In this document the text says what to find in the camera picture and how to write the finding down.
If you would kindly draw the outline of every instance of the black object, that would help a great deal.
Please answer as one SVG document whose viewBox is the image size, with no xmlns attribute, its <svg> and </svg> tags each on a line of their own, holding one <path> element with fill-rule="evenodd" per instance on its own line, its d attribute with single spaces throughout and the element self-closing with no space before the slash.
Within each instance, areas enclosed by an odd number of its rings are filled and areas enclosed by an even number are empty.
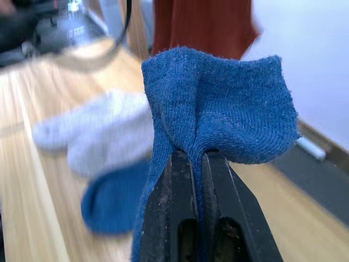
<svg viewBox="0 0 349 262">
<path fill-rule="evenodd" d="M 219 152 L 202 158 L 202 189 L 207 261 L 282 262 L 256 197 Z M 140 262 L 195 262 L 202 237 L 192 166 L 176 151 L 147 202 Z"/>
</svg>

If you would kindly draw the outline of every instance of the sock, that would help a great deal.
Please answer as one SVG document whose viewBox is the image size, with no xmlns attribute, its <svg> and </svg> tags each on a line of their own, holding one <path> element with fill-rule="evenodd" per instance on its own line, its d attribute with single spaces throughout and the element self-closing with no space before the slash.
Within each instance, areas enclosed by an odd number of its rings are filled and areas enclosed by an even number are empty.
<svg viewBox="0 0 349 262">
<path fill-rule="evenodd" d="M 78 135 L 112 121 L 125 121 L 147 104 L 144 94 L 112 91 L 97 99 L 38 123 L 33 128 L 33 139 L 45 150 L 64 150 Z"/>
<path fill-rule="evenodd" d="M 124 122 L 113 121 L 79 136 L 68 147 L 68 164 L 82 176 L 97 176 L 149 156 L 153 139 L 152 114 L 146 103 Z"/>
<path fill-rule="evenodd" d="M 132 230 L 149 161 L 109 172 L 89 184 L 81 201 L 82 218 L 98 234 L 123 234 Z"/>
<path fill-rule="evenodd" d="M 181 47 L 143 62 L 142 71 L 155 136 L 134 229 L 132 261 L 140 258 L 148 197 L 175 148 L 186 152 L 192 162 L 202 227 L 205 151 L 219 150 L 230 161 L 259 164 L 284 153 L 297 138 L 297 113 L 277 56 L 240 62 Z"/>
</svg>

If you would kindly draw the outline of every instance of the red fabric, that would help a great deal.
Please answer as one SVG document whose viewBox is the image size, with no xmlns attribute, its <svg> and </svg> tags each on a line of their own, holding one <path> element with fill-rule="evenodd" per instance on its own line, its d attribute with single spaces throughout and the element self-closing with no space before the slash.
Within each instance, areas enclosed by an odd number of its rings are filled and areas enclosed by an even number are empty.
<svg viewBox="0 0 349 262">
<path fill-rule="evenodd" d="M 258 36 L 251 0 L 154 0 L 156 54 L 188 46 L 240 59 Z"/>
</svg>

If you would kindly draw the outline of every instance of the wood grain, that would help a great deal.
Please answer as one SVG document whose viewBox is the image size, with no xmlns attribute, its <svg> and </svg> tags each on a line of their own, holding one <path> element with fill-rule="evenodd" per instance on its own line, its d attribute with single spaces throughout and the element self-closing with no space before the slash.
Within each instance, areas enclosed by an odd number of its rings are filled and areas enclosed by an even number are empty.
<svg viewBox="0 0 349 262">
<path fill-rule="evenodd" d="M 17 103 L 17 90 L 13 89 L 12 75 L 0 74 L 0 137 L 8 134 L 13 126 L 23 122 Z"/>
<path fill-rule="evenodd" d="M 111 40 L 69 51 L 88 57 Z M 0 199 L 7 262 L 124 262 L 131 235 L 103 237 L 85 227 L 80 201 L 87 181 L 69 170 L 66 154 L 38 151 L 31 130 L 107 90 L 142 92 L 140 61 L 125 50 L 93 73 L 66 70 L 49 57 L 0 73 Z M 270 165 L 232 165 L 264 211 L 285 262 L 349 261 L 349 231 Z"/>
</svg>

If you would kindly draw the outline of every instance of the white wall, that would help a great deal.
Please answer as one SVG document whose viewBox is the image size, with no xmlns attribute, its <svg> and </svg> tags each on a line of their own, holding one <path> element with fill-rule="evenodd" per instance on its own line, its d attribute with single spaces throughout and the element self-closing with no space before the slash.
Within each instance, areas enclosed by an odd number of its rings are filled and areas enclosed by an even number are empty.
<svg viewBox="0 0 349 262">
<path fill-rule="evenodd" d="M 349 151 L 349 0 L 254 0 L 262 35 L 244 56 L 277 54 L 299 117 Z"/>
</svg>

